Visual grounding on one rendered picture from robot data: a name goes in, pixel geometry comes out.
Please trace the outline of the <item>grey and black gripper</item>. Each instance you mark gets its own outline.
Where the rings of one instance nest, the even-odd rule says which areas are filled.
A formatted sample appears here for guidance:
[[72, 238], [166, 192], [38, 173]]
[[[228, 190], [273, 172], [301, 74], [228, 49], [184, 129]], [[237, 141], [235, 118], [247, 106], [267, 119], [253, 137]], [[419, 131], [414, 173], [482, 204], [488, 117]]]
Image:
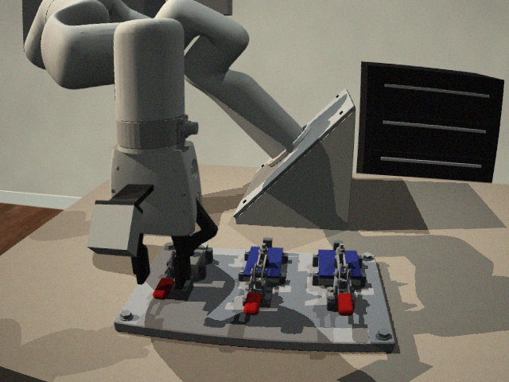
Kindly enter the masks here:
[[[143, 214], [138, 250], [137, 256], [131, 257], [137, 284], [144, 284], [150, 275], [148, 248], [142, 243], [143, 235], [163, 235], [172, 237], [176, 250], [173, 261], [175, 284], [177, 289], [182, 289], [191, 277], [190, 254], [218, 232], [218, 227], [202, 207], [193, 142], [184, 140], [174, 146], [142, 150], [116, 144], [111, 157], [110, 198], [128, 184], [153, 185], [153, 192], [139, 205]], [[196, 222], [201, 230], [194, 233]]]

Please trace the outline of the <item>blue rectangular block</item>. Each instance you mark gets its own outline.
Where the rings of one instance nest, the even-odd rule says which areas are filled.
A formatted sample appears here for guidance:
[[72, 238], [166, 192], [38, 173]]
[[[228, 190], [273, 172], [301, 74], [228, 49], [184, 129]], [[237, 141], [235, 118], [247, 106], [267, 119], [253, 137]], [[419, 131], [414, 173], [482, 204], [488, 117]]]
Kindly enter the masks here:
[[[254, 268], [255, 263], [258, 262], [258, 250], [260, 247], [251, 247], [250, 253], [247, 259], [247, 264], [245, 266], [245, 270], [243, 272], [243, 280], [244, 281], [250, 281], [250, 273], [251, 268]], [[282, 253], [283, 248], [268, 248], [268, 260], [269, 260], [269, 267], [266, 267], [268, 272], [267, 276], [267, 282], [270, 283], [279, 283], [280, 278], [280, 272], [281, 272], [281, 266], [282, 266]]]
[[[333, 285], [333, 273], [337, 267], [334, 267], [334, 259], [336, 250], [320, 250], [318, 249], [318, 284]], [[351, 283], [355, 286], [360, 286], [361, 272], [359, 268], [359, 260], [357, 251], [346, 251], [345, 261], [348, 264], [348, 269], [351, 269]]]

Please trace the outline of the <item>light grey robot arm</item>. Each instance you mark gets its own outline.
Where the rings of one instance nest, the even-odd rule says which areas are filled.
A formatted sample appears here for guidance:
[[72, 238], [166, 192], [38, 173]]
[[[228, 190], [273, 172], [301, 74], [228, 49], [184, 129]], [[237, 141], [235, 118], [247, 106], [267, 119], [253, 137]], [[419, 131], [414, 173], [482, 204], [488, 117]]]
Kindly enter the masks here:
[[[63, 88], [114, 84], [121, 147], [174, 146], [198, 134], [198, 122], [185, 115], [186, 80], [216, 102], [273, 167], [311, 126], [302, 129], [253, 78], [229, 69], [248, 43], [238, 22], [193, 0], [168, 0], [155, 18], [121, 0], [43, 0], [24, 50]], [[95, 201], [87, 247], [136, 257], [139, 205], [152, 192], [153, 185], [128, 184], [109, 201]]]

